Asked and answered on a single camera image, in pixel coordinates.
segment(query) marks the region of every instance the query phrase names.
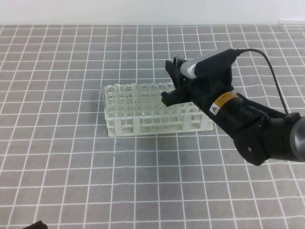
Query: black robotic arm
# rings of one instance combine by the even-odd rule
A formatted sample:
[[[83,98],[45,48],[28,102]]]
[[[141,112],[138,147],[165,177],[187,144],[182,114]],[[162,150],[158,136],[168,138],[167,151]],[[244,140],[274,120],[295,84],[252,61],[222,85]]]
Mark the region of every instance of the black robotic arm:
[[[232,92],[232,64],[247,51],[259,52],[266,58],[285,114]],[[189,61],[178,55],[173,62],[166,61],[165,69],[175,90],[162,93],[163,103],[195,103],[233,139],[249,163],[258,166],[269,158],[305,162],[305,117],[288,114],[274,71],[263,52],[217,50]]]

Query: test tube rack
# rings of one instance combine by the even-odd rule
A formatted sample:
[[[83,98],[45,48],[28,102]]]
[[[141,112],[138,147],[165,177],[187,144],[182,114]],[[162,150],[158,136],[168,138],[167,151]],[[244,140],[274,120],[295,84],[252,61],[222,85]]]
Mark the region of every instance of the test tube rack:
[[[165,106],[162,92],[172,83],[102,86],[108,136],[133,136],[213,130],[213,122],[194,103]]]

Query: black cable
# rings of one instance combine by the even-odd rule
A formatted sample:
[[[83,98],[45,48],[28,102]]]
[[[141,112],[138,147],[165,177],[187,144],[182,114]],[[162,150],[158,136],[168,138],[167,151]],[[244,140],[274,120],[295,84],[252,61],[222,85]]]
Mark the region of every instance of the black cable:
[[[285,104],[285,101],[284,101],[284,98],[283,98],[283,95],[281,93],[280,86],[278,85],[278,81],[277,81],[277,78],[275,76],[275,72],[274,72],[273,67],[272,67],[268,57],[266,56],[266,54],[263,53],[262,51],[258,50],[258,49],[240,49],[240,51],[241,51],[241,53],[244,53],[244,52],[257,52],[257,53],[261,54],[265,58],[265,60],[267,61],[267,64],[269,65],[269,68],[271,70],[271,73],[272,73],[272,76],[273,76],[273,79],[274,79],[274,82],[275,82],[275,85],[276,85],[276,89],[277,89],[278,94],[280,95],[280,99],[281,99],[282,105],[284,107],[285,113],[286,113],[286,115],[289,114],[288,110],[287,110],[287,107],[286,107],[286,104]]]

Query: yellow warning sticker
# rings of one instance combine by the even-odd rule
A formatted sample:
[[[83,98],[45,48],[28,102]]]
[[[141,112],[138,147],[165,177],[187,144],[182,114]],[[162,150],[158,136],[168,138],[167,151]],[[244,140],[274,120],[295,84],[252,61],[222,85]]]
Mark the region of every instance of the yellow warning sticker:
[[[214,115],[217,115],[220,108],[230,99],[233,99],[235,97],[238,97],[238,96],[233,92],[226,92],[226,93],[222,94],[212,104],[212,106],[210,107],[210,112],[212,112]]]

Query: gray grid mat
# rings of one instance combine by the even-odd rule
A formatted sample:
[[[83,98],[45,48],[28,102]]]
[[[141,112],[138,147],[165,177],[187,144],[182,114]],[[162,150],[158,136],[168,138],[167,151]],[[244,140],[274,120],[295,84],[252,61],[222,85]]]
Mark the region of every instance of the gray grid mat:
[[[0,26],[0,229],[300,229],[305,165],[245,163],[219,128],[108,138],[103,83],[163,83],[164,62],[215,48],[268,54],[305,115],[305,36],[277,26]],[[234,86],[283,110],[265,60]]]

